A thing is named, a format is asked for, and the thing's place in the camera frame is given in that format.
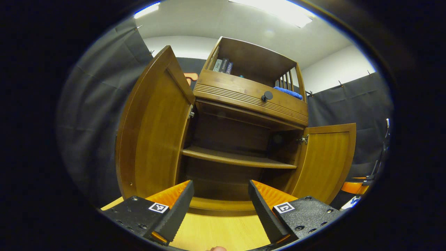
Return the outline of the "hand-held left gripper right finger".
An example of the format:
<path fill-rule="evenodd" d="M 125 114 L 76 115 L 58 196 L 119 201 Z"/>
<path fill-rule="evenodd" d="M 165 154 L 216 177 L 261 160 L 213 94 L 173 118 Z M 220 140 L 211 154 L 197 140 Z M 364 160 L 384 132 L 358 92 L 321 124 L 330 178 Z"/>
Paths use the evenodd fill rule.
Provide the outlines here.
<path fill-rule="evenodd" d="M 248 195 L 272 244 L 288 244 L 328 226 L 342 212 L 313 196 L 296 198 L 281 190 L 250 180 Z"/>

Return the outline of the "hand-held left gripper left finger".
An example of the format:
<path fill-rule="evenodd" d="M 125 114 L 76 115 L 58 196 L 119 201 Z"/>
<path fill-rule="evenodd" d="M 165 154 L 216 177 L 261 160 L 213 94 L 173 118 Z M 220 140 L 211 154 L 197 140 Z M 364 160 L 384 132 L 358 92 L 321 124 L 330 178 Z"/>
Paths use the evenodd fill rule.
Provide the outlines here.
<path fill-rule="evenodd" d="M 134 234 L 168 246 L 174 240 L 193 196 L 194 183 L 188 180 L 147 198 L 129 197 L 103 213 Z"/>

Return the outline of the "wooden cabinet door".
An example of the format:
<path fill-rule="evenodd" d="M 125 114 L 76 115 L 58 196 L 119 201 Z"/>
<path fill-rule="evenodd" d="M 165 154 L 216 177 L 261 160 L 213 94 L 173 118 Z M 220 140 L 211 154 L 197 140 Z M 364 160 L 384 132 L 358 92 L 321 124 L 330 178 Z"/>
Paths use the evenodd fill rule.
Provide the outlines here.
<path fill-rule="evenodd" d="M 147 198 L 177 182 L 195 95 L 171 46 L 146 66 L 124 105 L 116 136 L 121 195 Z"/>
<path fill-rule="evenodd" d="M 299 142 L 297 168 L 285 192 L 296 198 L 311 196 L 330 204 L 352 166 L 356 132 L 355 123 L 305 128 Z"/>

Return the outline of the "wooden cabinet shelf board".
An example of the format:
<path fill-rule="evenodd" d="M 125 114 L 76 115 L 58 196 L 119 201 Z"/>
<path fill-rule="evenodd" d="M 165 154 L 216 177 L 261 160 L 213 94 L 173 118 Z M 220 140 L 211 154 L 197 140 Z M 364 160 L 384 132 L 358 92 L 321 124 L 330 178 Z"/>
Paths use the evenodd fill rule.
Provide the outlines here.
<path fill-rule="evenodd" d="M 227 153 L 222 151 L 211 150 L 207 148 L 190 146 L 182 149 L 184 156 L 190 156 L 196 159 L 202 159 L 211 162 L 231 164 L 244 167 L 272 168 L 272 169 L 296 169 L 296 165 L 279 162 L 266 157 L 256 157 L 249 155 L 241 155 Z"/>

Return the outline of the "white side table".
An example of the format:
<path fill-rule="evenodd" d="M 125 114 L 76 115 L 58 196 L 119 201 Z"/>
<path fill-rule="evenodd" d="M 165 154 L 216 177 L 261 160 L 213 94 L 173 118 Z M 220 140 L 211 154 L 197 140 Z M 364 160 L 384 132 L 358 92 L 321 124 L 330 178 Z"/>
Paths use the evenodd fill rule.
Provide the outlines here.
<path fill-rule="evenodd" d="M 344 210 L 347 210 L 348 208 L 352 208 L 352 207 L 354 207 L 354 206 L 359 202 L 360 199 L 361 199 L 361 196 L 354 196 L 354 197 L 352 197 L 352 199 L 350 199 L 348 202 L 346 202 L 346 203 L 340 208 L 339 211 L 344 211 Z"/>

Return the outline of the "blue folded towel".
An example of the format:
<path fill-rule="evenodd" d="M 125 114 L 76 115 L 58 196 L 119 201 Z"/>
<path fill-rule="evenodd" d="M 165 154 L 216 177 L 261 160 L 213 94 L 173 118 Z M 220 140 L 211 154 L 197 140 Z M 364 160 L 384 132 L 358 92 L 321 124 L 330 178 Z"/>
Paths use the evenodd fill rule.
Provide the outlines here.
<path fill-rule="evenodd" d="M 297 99 L 303 100 L 303 96 L 301 94 L 299 94 L 299 93 L 296 93 L 296 92 L 293 92 L 291 90 L 284 89 L 284 88 L 281 88 L 281 87 L 274 87 L 274 89 L 275 90 L 279 90 L 279 91 L 281 91 L 281 92 L 283 92 L 285 94 L 291 95 L 291 96 L 293 96 L 293 97 L 295 97 Z"/>

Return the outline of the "black backdrop cloth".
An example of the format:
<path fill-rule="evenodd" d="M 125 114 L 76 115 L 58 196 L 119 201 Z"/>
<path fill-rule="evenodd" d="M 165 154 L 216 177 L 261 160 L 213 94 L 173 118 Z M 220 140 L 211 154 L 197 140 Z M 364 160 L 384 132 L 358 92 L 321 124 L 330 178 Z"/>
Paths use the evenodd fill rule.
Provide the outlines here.
<path fill-rule="evenodd" d="M 57 106 L 56 132 L 65 167 L 96 207 L 121 196 L 115 168 L 118 120 L 153 58 L 133 19 L 104 33 L 73 66 Z M 394 104 L 377 73 L 309 97 L 309 126 L 356 123 L 349 177 L 369 175 L 379 157 Z"/>

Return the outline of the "wooden drawer with black knob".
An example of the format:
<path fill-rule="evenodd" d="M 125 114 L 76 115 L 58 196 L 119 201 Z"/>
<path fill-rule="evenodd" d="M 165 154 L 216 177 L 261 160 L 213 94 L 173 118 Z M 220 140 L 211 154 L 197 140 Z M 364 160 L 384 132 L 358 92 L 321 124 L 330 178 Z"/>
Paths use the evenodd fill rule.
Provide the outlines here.
<path fill-rule="evenodd" d="M 305 101 L 246 78 L 202 70 L 193 93 L 196 98 L 261 113 L 291 124 L 303 127 L 309 124 Z"/>

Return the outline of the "narrow ceiling light strip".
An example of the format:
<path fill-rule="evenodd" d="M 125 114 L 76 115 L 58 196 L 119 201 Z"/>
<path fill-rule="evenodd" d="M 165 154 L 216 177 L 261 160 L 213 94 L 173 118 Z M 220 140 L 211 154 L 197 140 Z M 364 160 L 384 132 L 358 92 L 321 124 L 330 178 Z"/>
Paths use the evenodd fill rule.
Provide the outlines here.
<path fill-rule="evenodd" d="M 142 8 L 141 10 L 138 10 L 135 14 L 134 14 L 134 19 L 139 19 L 142 16 L 148 15 L 152 12 L 155 12 L 159 9 L 159 5 L 160 5 L 160 1 L 153 3 L 147 7 Z"/>

